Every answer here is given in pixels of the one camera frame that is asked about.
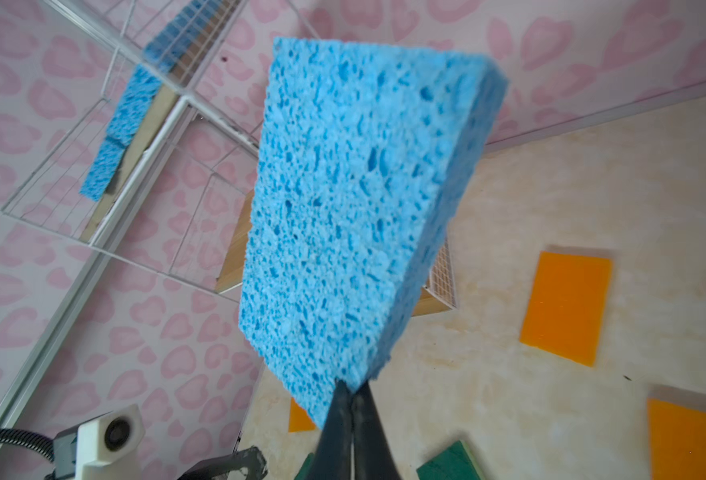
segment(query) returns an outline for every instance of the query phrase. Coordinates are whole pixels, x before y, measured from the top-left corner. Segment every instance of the sponge edge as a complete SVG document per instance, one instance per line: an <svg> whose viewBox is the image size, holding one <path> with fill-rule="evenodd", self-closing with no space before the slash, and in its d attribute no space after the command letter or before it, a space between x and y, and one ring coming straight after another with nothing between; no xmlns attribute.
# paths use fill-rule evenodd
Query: sponge edge
<svg viewBox="0 0 706 480"><path fill-rule="evenodd" d="M320 427L406 327L507 81L481 55L273 50L240 327Z"/></svg>

